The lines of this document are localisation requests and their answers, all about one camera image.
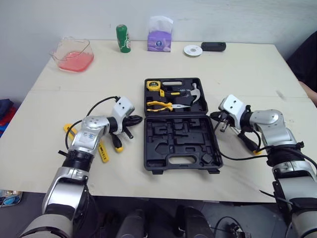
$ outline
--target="tissue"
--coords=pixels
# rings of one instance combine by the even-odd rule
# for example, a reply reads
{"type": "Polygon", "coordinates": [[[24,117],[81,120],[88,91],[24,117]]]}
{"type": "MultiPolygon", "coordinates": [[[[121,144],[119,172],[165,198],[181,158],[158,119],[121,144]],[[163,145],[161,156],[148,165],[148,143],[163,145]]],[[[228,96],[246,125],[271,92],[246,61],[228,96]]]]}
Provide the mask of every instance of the tissue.
{"type": "Polygon", "coordinates": [[[170,52],[173,20],[166,16],[152,16],[149,21],[148,51],[170,52]]]}

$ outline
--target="cd disc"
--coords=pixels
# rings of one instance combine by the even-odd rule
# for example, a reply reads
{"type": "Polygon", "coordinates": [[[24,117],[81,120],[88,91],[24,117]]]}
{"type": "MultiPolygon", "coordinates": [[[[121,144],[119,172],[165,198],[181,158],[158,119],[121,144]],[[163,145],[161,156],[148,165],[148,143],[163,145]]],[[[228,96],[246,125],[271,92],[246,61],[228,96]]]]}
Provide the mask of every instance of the cd disc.
{"type": "Polygon", "coordinates": [[[203,52],[203,49],[199,46],[189,45],[184,47],[184,53],[188,56],[200,56],[203,52]]]}

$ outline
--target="yellow tape measure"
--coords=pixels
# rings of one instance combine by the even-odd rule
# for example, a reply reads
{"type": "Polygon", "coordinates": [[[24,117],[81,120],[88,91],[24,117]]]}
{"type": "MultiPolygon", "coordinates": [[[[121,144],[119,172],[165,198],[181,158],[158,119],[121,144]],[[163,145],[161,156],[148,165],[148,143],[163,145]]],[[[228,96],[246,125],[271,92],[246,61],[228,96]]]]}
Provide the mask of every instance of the yellow tape measure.
{"type": "Polygon", "coordinates": [[[149,91],[159,91],[160,81],[147,81],[147,88],[149,91]]]}
{"type": "Polygon", "coordinates": [[[100,143],[99,143],[99,145],[98,145],[98,151],[99,151],[101,160],[102,160],[104,163],[107,163],[107,162],[109,161],[109,156],[108,156],[106,147],[105,147],[105,145],[104,145],[104,142],[103,142],[103,140],[101,140],[101,139],[100,139],[100,143]]]}

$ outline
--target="screwdriver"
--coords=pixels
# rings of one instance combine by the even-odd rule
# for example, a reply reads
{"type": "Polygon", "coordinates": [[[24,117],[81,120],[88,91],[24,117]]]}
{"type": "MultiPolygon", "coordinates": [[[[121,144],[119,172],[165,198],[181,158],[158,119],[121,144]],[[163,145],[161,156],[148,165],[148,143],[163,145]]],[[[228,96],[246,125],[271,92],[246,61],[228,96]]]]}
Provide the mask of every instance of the screwdriver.
{"type": "Polygon", "coordinates": [[[114,145],[114,149],[117,153],[120,153],[123,151],[123,146],[122,146],[122,142],[119,139],[119,137],[113,133],[111,133],[111,137],[112,137],[112,143],[114,145]]]}
{"type": "Polygon", "coordinates": [[[259,155],[261,153],[261,151],[257,152],[258,145],[252,141],[251,139],[249,139],[246,135],[245,132],[242,130],[241,132],[239,132],[236,128],[232,127],[232,129],[238,133],[237,136],[243,141],[243,143],[245,144],[245,146],[248,148],[248,150],[250,150],[251,152],[253,152],[255,155],[259,155]]]}

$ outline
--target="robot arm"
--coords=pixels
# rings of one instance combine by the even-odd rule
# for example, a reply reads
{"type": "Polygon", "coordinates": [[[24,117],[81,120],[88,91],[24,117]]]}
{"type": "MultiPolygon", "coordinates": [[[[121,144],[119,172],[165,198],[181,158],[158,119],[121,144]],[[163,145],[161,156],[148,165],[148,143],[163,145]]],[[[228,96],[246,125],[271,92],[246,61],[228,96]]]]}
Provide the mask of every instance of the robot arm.
{"type": "Polygon", "coordinates": [[[131,102],[121,97],[111,117],[88,116],[82,120],[66,159],[45,195],[42,214],[20,236],[21,238],[71,238],[82,221],[87,208],[90,165],[98,150],[100,138],[109,133],[120,134],[131,125],[129,115],[134,111],[131,102]]]}
{"type": "Polygon", "coordinates": [[[267,164],[272,167],[277,205],[287,224],[292,222],[301,238],[317,237],[317,177],[305,161],[283,114],[277,110],[254,111],[233,95],[219,106],[211,118],[244,131],[259,131],[267,148],[267,164]]]}

